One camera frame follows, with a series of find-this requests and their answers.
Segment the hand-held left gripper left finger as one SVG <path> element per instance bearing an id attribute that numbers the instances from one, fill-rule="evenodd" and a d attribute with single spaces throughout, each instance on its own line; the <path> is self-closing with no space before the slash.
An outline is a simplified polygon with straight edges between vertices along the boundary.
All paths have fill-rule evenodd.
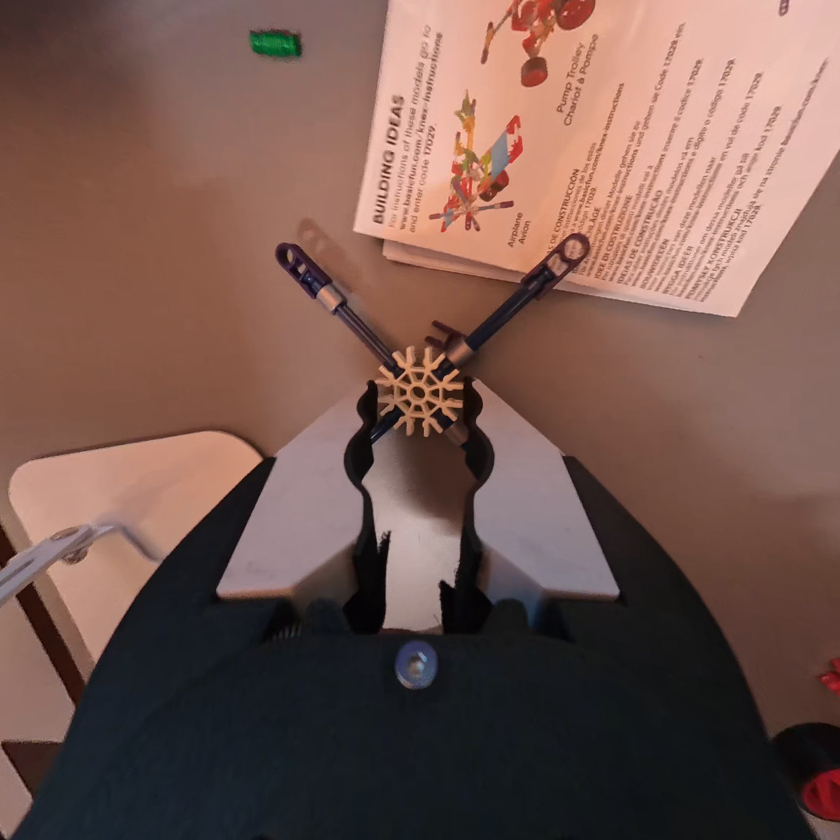
<path id="1" fill-rule="evenodd" d="M 356 406 L 366 390 L 347 394 L 276 452 L 268 479 L 216 589 L 224 601 L 284 597 L 293 603 L 345 603 L 358 589 L 352 552 L 363 498 L 344 467 L 362 428 Z"/>

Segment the short green toy rod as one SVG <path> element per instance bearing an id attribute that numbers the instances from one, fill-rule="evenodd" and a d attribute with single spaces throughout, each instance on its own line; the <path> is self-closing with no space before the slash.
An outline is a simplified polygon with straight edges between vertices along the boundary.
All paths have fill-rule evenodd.
<path id="1" fill-rule="evenodd" d="M 301 36 L 283 28 L 252 29 L 248 43 L 258 56 L 279 60 L 296 60 L 302 55 Z"/>

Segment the blue rod propeller assembly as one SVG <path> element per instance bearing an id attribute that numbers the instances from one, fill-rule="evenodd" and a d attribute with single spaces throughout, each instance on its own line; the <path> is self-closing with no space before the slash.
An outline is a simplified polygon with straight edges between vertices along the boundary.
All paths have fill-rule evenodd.
<path id="1" fill-rule="evenodd" d="M 371 432 L 375 442 L 393 429 L 402 428 L 411 436 L 420 427 L 425 437 L 447 434 L 459 421 L 464 407 L 460 380 L 465 365 L 499 331 L 530 303 L 573 273 L 590 254 L 591 243 L 581 233 L 570 234 L 530 270 L 496 310 L 468 333 L 452 331 L 441 322 L 434 327 L 446 333 L 445 340 L 430 337 L 422 353 L 411 346 L 392 351 L 384 340 L 352 309 L 347 297 L 302 247 L 280 243 L 276 262 L 310 299 L 339 320 L 379 362 L 379 413 L 381 420 Z"/>

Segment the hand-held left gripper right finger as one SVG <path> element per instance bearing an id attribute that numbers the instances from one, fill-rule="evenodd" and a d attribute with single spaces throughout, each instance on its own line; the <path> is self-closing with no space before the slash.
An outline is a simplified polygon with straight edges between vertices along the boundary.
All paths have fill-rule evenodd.
<path id="1" fill-rule="evenodd" d="M 490 601 L 614 601 L 618 583 L 562 452 L 487 385 L 464 391 L 465 500 L 459 584 Z"/>

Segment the red wheel black tyre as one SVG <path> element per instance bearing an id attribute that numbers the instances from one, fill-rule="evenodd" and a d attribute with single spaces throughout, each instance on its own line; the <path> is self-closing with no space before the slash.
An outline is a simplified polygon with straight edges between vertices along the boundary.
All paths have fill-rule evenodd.
<path id="1" fill-rule="evenodd" d="M 839 727 L 807 722 L 773 737 L 773 747 L 800 807 L 830 823 L 839 822 Z"/>

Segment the white document stand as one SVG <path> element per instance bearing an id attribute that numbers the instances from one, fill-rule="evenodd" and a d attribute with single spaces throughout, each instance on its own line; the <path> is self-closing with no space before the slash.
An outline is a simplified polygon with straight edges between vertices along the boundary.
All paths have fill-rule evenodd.
<path id="1" fill-rule="evenodd" d="M 232 434 L 201 431 L 30 460 L 2 481 L 2 524 L 16 551 L 54 532 L 118 525 L 77 563 L 38 577 L 38 594 L 89 681 L 159 562 L 264 456 Z"/>

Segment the white building ideas booklet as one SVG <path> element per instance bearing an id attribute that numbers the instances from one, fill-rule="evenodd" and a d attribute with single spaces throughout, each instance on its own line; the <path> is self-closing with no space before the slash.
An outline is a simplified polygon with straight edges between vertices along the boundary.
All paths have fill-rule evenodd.
<path id="1" fill-rule="evenodd" d="M 838 153 L 839 2 L 389 2 L 353 230 L 736 317 Z"/>

